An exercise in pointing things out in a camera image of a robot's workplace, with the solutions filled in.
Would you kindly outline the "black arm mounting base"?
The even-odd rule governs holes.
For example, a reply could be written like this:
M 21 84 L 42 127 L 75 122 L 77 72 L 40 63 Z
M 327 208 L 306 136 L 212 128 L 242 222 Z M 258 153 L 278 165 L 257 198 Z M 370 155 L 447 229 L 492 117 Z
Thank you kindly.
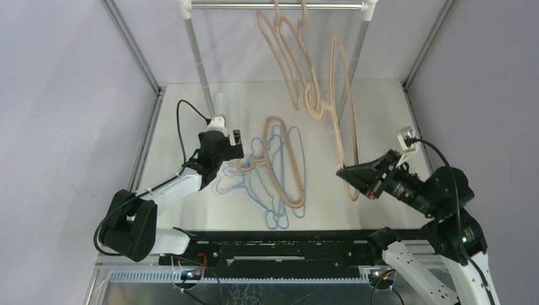
M 329 231 L 193 231 L 186 254 L 159 257 L 161 266 L 197 262 L 218 277 L 355 276 L 384 266 L 373 229 Z

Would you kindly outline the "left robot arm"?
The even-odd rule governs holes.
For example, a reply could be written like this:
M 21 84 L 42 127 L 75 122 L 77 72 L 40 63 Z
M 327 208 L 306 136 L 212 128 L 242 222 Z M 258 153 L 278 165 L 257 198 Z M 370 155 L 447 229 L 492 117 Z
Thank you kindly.
M 116 192 L 93 235 L 95 249 L 106 256 L 140 262 L 150 255 L 174 255 L 184 265 L 199 255 L 195 235 L 179 228 L 161 229 L 158 217 L 172 205 L 207 187 L 226 161 L 244 158 L 240 130 L 199 134 L 200 148 L 166 181 L 139 193 Z

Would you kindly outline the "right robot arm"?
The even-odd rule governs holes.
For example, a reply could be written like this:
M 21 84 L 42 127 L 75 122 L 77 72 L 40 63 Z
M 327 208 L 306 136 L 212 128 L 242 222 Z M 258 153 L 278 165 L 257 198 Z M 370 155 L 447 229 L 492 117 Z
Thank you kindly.
M 370 200 L 386 193 L 423 214 L 428 222 L 421 232 L 449 271 L 454 288 L 420 263 L 389 227 L 368 236 L 370 261 L 390 266 L 429 304 L 499 304 L 484 232 L 464 208 L 475 197 L 466 175 L 445 165 L 422 181 L 400 159 L 389 150 L 374 161 L 343 167 L 336 175 Z

